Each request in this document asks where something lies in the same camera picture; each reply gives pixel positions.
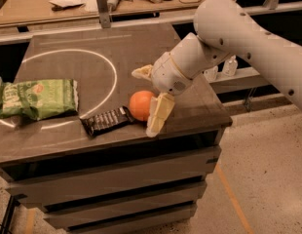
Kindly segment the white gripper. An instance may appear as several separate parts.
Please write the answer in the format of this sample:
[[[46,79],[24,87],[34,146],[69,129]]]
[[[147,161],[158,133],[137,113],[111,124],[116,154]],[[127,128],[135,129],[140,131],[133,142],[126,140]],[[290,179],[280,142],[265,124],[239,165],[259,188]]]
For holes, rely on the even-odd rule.
[[[132,76],[151,80],[153,86],[161,92],[157,97],[151,98],[147,120],[146,134],[155,137],[174,108],[174,96],[181,95],[187,90],[192,85],[192,80],[182,74],[169,52],[165,52],[154,65],[147,64],[135,69]]]

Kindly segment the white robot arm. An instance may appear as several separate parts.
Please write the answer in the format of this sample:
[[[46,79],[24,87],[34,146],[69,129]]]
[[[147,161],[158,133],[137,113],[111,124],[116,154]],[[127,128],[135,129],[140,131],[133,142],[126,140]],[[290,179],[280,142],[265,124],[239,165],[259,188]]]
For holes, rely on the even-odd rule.
[[[154,63],[132,72],[150,81],[160,95],[151,100],[146,134],[156,136],[182,94],[203,71],[237,56],[302,111],[302,46],[258,25],[232,0],[206,0],[197,9],[188,34]]]

